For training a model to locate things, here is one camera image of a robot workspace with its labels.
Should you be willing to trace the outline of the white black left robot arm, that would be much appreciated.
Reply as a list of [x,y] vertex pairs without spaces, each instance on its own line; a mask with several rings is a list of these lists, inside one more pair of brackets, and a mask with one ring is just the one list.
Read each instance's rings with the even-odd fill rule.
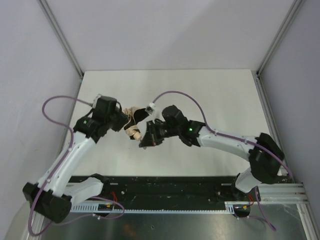
[[128,122],[117,99],[98,95],[89,113],[70,128],[70,142],[36,183],[26,183],[22,192],[30,204],[31,212],[37,212],[59,224],[73,206],[101,194],[108,179],[97,173],[82,183],[68,186],[84,156],[109,130],[119,132]]

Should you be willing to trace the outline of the right aluminium corner post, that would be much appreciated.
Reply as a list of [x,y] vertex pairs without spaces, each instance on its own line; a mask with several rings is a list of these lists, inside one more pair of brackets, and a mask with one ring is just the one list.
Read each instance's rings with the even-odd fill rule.
[[261,63],[259,64],[256,75],[260,77],[264,72],[265,68],[273,58],[274,54],[276,53],[277,49],[279,48],[280,44],[282,43],[284,37],[286,36],[288,30],[290,29],[291,25],[293,24],[295,18],[297,17],[298,13],[300,12],[302,6],[304,5],[305,0],[294,0],[286,13],[279,29],[277,30],[269,48],[267,49],[266,54],[264,55]]

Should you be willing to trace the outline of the left aluminium corner post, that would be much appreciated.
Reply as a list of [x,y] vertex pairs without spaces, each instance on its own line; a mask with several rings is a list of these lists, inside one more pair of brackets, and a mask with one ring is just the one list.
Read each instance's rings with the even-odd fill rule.
[[63,33],[50,5],[48,4],[47,0],[37,0],[38,5],[40,6],[44,16],[46,17],[49,25],[51,26],[57,40],[60,42],[62,49],[64,50],[66,56],[68,57],[71,65],[73,66],[74,70],[76,71],[77,75],[80,79],[83,79],[84,72],[81,69],[81,66],[70,46],[68,43],[65,34]]

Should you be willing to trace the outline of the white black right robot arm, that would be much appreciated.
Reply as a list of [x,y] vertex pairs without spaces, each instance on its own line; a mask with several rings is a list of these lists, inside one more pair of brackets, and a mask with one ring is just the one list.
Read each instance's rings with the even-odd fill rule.
[[204,122],[187,119],[175,105],[166,107],[162,117],[163,120],[156,118],[146,123],[140,148],[155,147],[166,138],[179,137],[188,147],[214,148],[236,155],[249,162],[249,167],[235,177],[231,185],[235,194],[247,194],[260,184],[277,182],[284,153],[270,135],[236,136],[209,130]]

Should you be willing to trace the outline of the beige folding umbrella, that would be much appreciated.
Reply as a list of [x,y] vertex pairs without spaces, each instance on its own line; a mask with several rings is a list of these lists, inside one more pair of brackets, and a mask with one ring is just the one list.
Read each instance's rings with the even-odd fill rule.
[[138,128],[138,123],[145,120],[149,114],[145,108],[130,107],[125,108],[123,113],[128,117],[128,123],[123,127],[125,133],[131,140],[140,141],[142,139],[141,131]]

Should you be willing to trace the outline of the aluminium corner post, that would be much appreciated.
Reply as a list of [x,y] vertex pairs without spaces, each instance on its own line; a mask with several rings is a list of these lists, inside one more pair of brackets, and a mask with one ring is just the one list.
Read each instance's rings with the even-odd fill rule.
[[74,70],[76,71],[77,75],[80,79],[83,79],[84,72],[81,69],[81,66],[70,46],[68,43],[65,34],[63,33],[50,5],[48,4],[47,0],[37,0],[38,5],[40,6],[44,16],[46,17],[49,25],[51,26],[57,40],[60,42],[62,49],[64,50],[66,56],[68,57],[71,65],[73,66]]
[[279,29],[277,30],[269,48],[267,49],[266,54],[264,55],[261,63],[259,64],[256,75],[260,77],[264,72],[265,68],[273,58],[274,54],[276,53],[277,49],[279,48],[280,44],[282,43],[284,37],[286,36],[288,30],[290,29],[291,25],[293,24],[295,18],[297,17],[298,13],[300,12],[302,6],[304,5],[305,0],[294,0],[286,13]]

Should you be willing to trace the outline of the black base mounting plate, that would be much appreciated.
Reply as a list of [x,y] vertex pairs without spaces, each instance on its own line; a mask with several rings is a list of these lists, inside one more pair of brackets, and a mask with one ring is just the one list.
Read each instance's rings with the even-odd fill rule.
[[233,193],[235,176],[108,176],[99,194],[115,200],[127,210],[216,211],[225,210],[226,202],[249,205],[260,200],[258,189]]

